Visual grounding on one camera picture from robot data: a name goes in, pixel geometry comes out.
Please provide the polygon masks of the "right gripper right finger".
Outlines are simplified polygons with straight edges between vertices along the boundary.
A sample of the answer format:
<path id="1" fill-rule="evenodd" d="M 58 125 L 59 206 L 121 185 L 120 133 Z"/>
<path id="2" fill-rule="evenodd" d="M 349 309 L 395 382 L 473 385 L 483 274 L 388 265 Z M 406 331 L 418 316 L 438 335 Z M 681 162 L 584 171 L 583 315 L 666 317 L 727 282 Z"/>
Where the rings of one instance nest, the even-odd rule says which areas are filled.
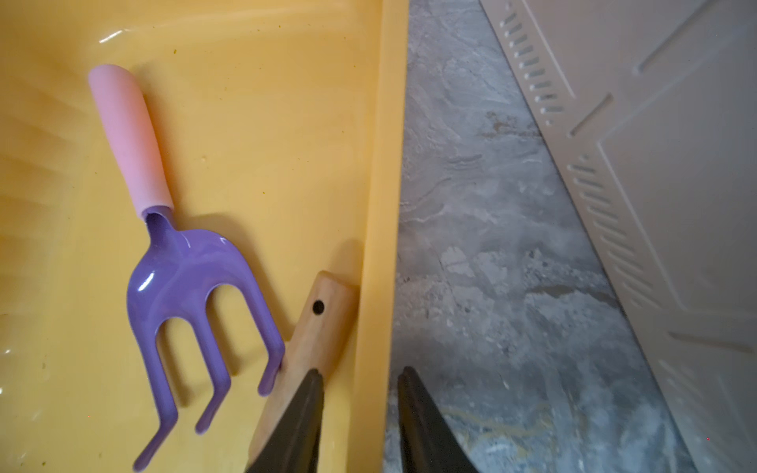
<path id="1" fill-rule="evenodd" d="M 399 375 L 397 398 L 403 472 L 478 472 L 414 368 Z"/>

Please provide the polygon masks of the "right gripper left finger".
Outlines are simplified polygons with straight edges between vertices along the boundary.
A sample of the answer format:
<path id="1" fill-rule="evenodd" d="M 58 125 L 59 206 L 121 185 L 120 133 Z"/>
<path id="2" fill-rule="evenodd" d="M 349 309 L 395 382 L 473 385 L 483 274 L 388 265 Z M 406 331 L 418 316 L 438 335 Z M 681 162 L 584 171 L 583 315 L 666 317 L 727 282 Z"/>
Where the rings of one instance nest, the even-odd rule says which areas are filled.
<path id="1" fill-rule="evenodd" d="M 323 404 L 323 376 L 309 370 L 246 472 L 317 472 Z"/>

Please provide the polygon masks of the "pink handled garden tool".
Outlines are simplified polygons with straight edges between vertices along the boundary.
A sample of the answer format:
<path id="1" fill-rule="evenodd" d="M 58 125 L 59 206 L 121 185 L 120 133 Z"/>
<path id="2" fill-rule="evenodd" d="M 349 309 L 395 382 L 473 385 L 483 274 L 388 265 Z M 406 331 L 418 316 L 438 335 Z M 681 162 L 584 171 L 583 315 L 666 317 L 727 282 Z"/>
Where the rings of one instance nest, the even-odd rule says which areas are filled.
<path id="1" fill-rule="evenodd" d="M 258 384 L 261 396 L 273 391 L 285 343 L 242 252 L 217 233 L 181 231 L 175 225 L 158 140 L 135 76 L 120 66 L 103 64 L 91 70 L 88 81 L 106 139 L 150 239 L 126 290 L 128 320 L 159 416 L 157 433 L 133 463 L 134 471 L 142 472 L 179 419 L 158 348 L 158 334 L 168 320 L 179 318 L 191 326 L 213 385 L 209 404 L 195 425 L 199 435 L 209 429 L 232 385 L 207 317 L 212 292 L 220 286 L 232 286 L 248 305 L 268 354 Z"/>

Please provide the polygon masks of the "yellow storage box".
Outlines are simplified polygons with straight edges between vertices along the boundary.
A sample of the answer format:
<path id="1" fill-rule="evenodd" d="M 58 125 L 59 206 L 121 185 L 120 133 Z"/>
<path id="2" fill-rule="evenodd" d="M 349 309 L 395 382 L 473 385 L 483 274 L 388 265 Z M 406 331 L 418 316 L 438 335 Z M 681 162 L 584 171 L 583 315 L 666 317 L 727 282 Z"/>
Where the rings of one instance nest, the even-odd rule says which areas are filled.
<path id="1" fill-rule="evenodd" d="M 319 470 L 379 472 L 404 1 L 1 5 L 1 468 L 128 472 L 159 426 L 126 313 L 149 238 L 87 77 L 137 78 L 183 229 L 244 254 L 284 338 L 317 273 L 359 286 Z"/>

